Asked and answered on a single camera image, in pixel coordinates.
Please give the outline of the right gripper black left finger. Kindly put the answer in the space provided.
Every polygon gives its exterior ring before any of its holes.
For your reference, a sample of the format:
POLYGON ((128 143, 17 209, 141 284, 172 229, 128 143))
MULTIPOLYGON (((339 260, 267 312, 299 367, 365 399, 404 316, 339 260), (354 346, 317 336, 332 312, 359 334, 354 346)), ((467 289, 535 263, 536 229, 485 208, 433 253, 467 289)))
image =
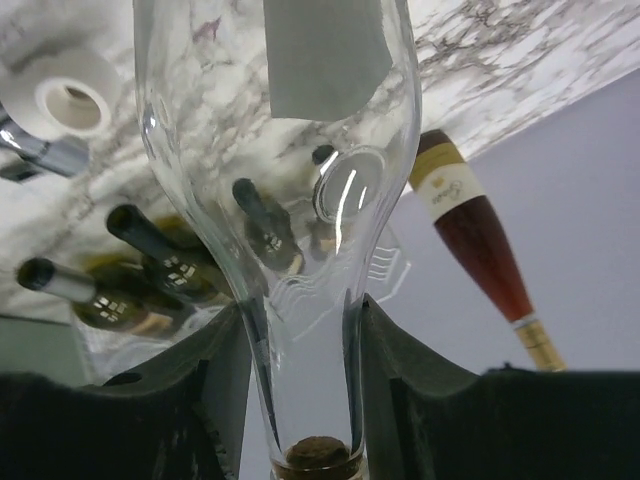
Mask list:
POLYGON ((236 479, 250 377, 239 308, 101 386, 1 376, 4 479, 236 479))

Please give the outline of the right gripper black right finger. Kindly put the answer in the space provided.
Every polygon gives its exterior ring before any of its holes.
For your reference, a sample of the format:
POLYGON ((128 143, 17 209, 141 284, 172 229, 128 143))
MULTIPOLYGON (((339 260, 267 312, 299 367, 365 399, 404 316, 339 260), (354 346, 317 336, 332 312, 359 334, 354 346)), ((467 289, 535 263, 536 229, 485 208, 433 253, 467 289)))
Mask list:
POLYGON ((639 376, 504 366, 474 374, 362 315, 364 428, 374 479, 635 479, 639 376))

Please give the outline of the red wine bottle gold cap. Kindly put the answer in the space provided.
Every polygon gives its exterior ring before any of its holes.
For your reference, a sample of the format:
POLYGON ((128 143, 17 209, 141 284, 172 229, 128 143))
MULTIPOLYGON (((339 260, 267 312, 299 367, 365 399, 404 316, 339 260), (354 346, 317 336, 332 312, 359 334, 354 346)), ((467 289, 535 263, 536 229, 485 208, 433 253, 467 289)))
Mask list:
POLYGON ((511 325, 537 369, 566 370, 531 303, 494 207, 442 130, 420 135, 409 184, 425 202, 446 247, 511 325))

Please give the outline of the clear bottle dark cork stopper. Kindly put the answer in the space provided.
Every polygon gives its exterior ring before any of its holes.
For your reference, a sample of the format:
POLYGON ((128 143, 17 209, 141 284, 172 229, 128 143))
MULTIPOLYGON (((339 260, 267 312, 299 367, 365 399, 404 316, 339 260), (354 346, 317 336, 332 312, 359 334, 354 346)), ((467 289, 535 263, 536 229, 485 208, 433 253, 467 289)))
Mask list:
POLYGON ((271 474, 366 477, 365 284, 418 143, 404 1, 137 1, 138 121, 152 169, 235 295, 271 474), (233 183, 288 211, 305 259, 267 269, 233 183))

